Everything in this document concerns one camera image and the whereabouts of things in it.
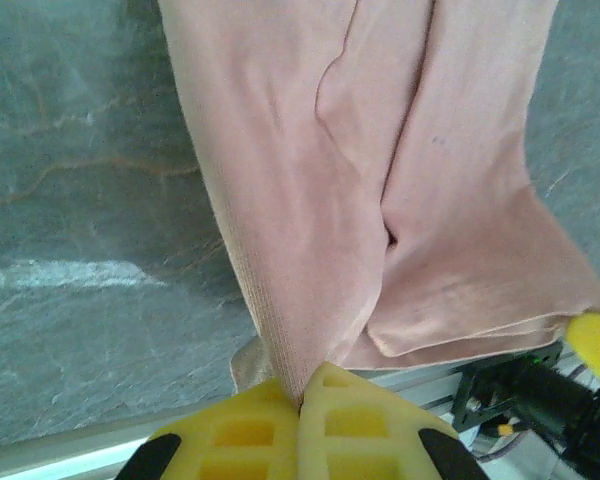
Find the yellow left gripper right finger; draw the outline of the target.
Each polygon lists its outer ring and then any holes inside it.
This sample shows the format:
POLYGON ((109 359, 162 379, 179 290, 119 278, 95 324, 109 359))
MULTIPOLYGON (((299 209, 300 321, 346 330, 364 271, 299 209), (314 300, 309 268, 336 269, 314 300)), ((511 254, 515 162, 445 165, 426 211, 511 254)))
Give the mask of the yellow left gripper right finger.
POLYGON ((327 362, 306 386, 297 448, 299 479, 487 477, 448 422, 327 362))

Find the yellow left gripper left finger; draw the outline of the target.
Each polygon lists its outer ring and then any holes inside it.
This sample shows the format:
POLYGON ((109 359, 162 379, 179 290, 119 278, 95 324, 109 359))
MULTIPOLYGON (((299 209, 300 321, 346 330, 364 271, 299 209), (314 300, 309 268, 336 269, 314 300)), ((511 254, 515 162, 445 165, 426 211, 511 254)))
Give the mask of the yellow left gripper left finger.
POLYGON ((165 425, 136 449, 119 479, 297 477, 299 413, 278 381, 165 425))

